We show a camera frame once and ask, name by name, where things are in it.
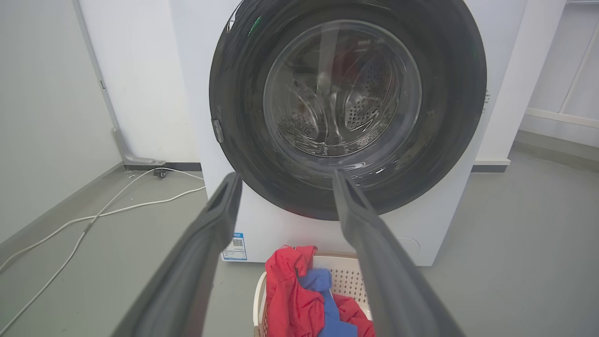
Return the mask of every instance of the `laundry basket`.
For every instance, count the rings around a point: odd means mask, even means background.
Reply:
[[[332,293],[349,296],[356,300],[369,320],[372,320],[362,272],[356,255],[334,252],[317,252],[312,262],[313,269],[331,271]],[[254,295],[254,337],[268,336],[268,317],[266,313],[266,272],[260,276]]]

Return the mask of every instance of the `white washing machine body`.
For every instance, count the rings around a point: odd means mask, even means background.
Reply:
[[[199,143],[208,196],[234,171],[215,136],[210,107],[210,76],[214,52],[225,25],[235,25],[238,0],[204,2],[171,0],[190,112]],[[526,0],[465,0],[483,41],[487,64],[487,95],[476,132],[457,163],[432,188],[415,200],[381,215],[413,261],[433,264],[450,226],[497,98],[521,24]],[[265,262],[282,245],[316,245],[324,251],[351,252],[338,221],[297,215],[243,187],[235,228],[235,244],[224,260]]]

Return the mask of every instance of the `washing machine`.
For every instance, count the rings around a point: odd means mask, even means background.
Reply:
[[[206,190],[245,186],[226,261],[352,252],[331,188],[359,185],[433,264],[526,0],[171,0]]]

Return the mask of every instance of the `washing machine door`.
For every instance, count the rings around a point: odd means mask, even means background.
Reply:
[[[461,0],[245,0],[217,45],[210,108],[249,187],[335,220],[337,169],[379,214],[439,182],[472,139],[485,91]]]

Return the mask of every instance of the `white cable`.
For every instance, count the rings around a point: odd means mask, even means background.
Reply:
[[[187,172],[183,172],[183,171],[179,171],[179,170],[174,170],[174,169],[172,169],[172,168],[161,167],[160,169],[169,170],[169,171],[174,171],[174,172],[180,172],[180,173],[184,173],[184,174],[186,174],[186,175],[188,175],[188,176],[192,176],[192,177],[194,177],[194,178],[198,178],[198,179],[202,179],[202,180],[204,180],[204,179],[203,179],[203,178],[201,178],[201,177],[194,176],[194,175],[192,175],[192,174],[189,174],[189,173],[187,173]],[[59,269],[56,271],[56,273],[55,273],[55,274],[54,274],[54,275],[53,275],[53,276],[52,276],[52,277],[51,277],[51,278],[48,280],[48,282],[46,282],[46,284],[44,285],[44,287],[43,287],[43,288],[42,288],[40,291],[38,291],[38,293],[37,293],[37,294],[36,294],[36,295],[35,295],[35,296],[34,296],[34,297],[33,297],[33,298],[32,298],[32,299],[29,301],[29,302],[27,302],[27,304],[26,304],[26,305],[25,305],[25,306],[24,306],[24,307],[23,307],[23,308],[22,308],[22,309],[21,309],[21,310],[20,310],[20,311],[19,311],[19,312],[18,312],[18,313],[17,313],[17,314],[14,316],[14,317],[13,317],[13,319],[12,319],[12,320],[10,320],[10,322],[8,322],[8,324],[7,324],[7,325],[6,325],[4,328],[2,328],[2,330],[0,331],[0,336],[2,336],[2,335],[3,335],[3,334],[4,334],[4,333],[5,333],[7,330],[8,330],[8,328],[9,328],[11,325],[13,325],[13,323],[14,323],[14,322],[15,322],[15,321],[16,321],[16,320],[17,320],[17,319],[18,319],[18,318],[19,318],[19,317],[20,317],[20,316],[21,316],[21,315],[22,315],[22,314],[25,312],[25,310],[27,310],[27,308],[28,308],[28,307],[29,307],[29,306],[30,306],[30,305],[31,305],[31,304],[32,304],[32,303],[33,303],[35,300],[37,300],[37,298],[38,298],[38,297],[39,297],[39,296],[40,296],[40,295],[41,295],[41,294],[44,292],[44,290],[46,290],[46,288],[47,288],[47,287],[48,287],[48,286],[49,286],[49,285],[52,283],[52,281],[54,281],[54,279],[55,279],[55,278],[58,276],[58,274],[60,274],[60,272],[62,271],[62,269],[64,269],[64,268],[65,268],[65,266],[66,266],[66,265],[69,263],[69,261],[71,261],[71,259],[72,259],[73,255],[75,255],[75,252],[77,251],[77,248],[79,248],[79,244],[81,243],[81,240],[83,240],[83,237],[85,236],[85,234],[86,234],[86,233],[89,231],[89,229],[90,229],[90,228],[92,228],[92,225],[94,224],[94,222],[95,222],[95,221],[96,221],[96,220],[97,220],[97,219],[98,219],[100,216],[106,216],[106,215],[111,215],[111,214],[118,213],[118,212],[124,212],[124,211],[126,211],[126,210],[129,210],[129,209],[133,209],[133,208],[137,208],[137,207],[141,207],[141,206],[146,206],[146,205],[149,205],[149,204],[165,203],[165,202],[168,202],[168,201],[171,201],[171,200],[175,200],[176,198],[182,197],[182,196],[183,196],[183,195],[185,195],[185,194],[189,194],[189,193],[192,193],[192,192],[197,192],[197,191],[200,191],[200,190],[202,190],[202,189],[204,189],[204,188],[205,188],[205,187],[202,187],[202,188],[193,189],[193,190],[190,190],[190,191],[187,191],[187,192],[181,193],[181,194],[179,194],[179,195],[177,195],[177,196],[175,196],[175,197],[173,197],[173,198],[170,198],[170,199],[166,199],[166,200],[159,200],[159,201],[151,201],[151,202],[149,202],[149,203],[143,203],[143,204],[137,204],[137,205],[133,205],[133,206],[125,207],[125,208],[122,208],[122,209],[114,210],[114,211],[112,211],[112,212],[109,212],[109,213],[102,214],[102,212],[103,212],[103,211],[105,211],[105,210],[106,210],[106,208],[108,208],[108,207],[109,207],[109,206],[112,204],[112,202],[113,202],[113,201],[115,201],[115,199],[116,199],[116,198],[118,198],[118,196],[119,196],[119,195],[120,195],[122,192],[124,192],[124,190],[126,190],[126,189],[127,189],[127,187],[131,186],[131,184],[133,184],[133,183],[134,183],[134,182],[135,182],[137,179],[139,179],[139,178],[141,178],[141,177],[145,176],[146,174],[148,174],[148,173],[152,172],[153,170],[154,170],[154,169],[151,169],[151,170],[149,170],[149,171],[146,171],[146,172],[144,172],[144,173],[143,173],[143,174],[141,174],[139,177],[135,178],[135,179],[134,179],[132,182],[130,182],[130,183],[127,185],[127,186],[125,186],[125,188],[124,188],[124,189],[121,189],[121,190],[120,190],[120,192],[119,192],[117,195],[115,195],[115,196],[114,196],[114,198],[112,198],[112,199],[111,199],[111,200],[110,200],[110,201],[109,201],[109,202],[106,204],[106,206],[104,206],[104,207],[102,208],[102,210],[100,210],[100,212],[99,212],[98,214],[96,214],[95,216],[87,216],[87,217],[85,217],[85,218],[75,219],[75,220],[72,220],[72,221],[69,221],[69,222],[67,222],[67,223],[66,223],[66,224],[64,224],[64,225],[63,225],[61,228],[57,229],[56,231],[54,231],[54,233],[50,234],[49,236],[47,236],[47,237],[46,237],[46,238],[44,238],[43,240],[41,240],[41,241],[39,241],[39,242],[37,242],[37,243],[35,243],[35,244],[33,244],[33,245],[31,245],[31,246],[29,246],[29,247],[27,247],[27,248],[23,249],[23,250],[21,250],[21,251],[18,251],[18,252],[16,252],[16,253],[15,253],[15,254],[13,254],[11,257],[9,257],[9,258],[8,258],[8,260],[6,260],[6,261],[5,261],[5,262],[2,264],[2,266],[0,266],[0,271],[1,271],[1,270],[4,268],[4,266],[6,266],[6,265],[8,264],[8,262],[9,262],[11,259],[13,259],[14,257],[16,257],[17,255],[19,255],[19,254],[21,254],[21,253],[23,253],[23,252],[26,252],[26,251],[28,251],[28,250],[30,250],[30,249],[32,249],[32,248],[34,248],[34,247],[36,247],[36,246],[38,246],[38,245],[42,244],[43,242],[45,242],[46,240],[48,240],[48,239],[49,239],[49,238],[51,238],[52,236],[54,236],[54,235],[56,235],[57,233],[59,233],[61,230],[65,229],[67,226],[69,226],[69,225],[71,225],[71,224],[73,224],[73,223],[75,223],[75,222],[78,222],[78,221],[83,221],[83,220],[87,220],[87,219],[90,219],[90,218],[92,219],[92,220],[90,221],[90,223],[87,225],[87,227],[85,228],[85,230],[83,231],[83,233],[81,234],[81,236],[79,237],[79,240],[77,240],[77,243],[75,244],[75,248],[73,248],[73,251],[71,252],[71,255],[69,255],[69,257],[68,257],[68,258],[67,258],[67,260],[66,260],[66,261],[65,261],[65,262],[62,264],[62,266],[61,266],[61,267],[60,267],[60,268],[59,268]]]

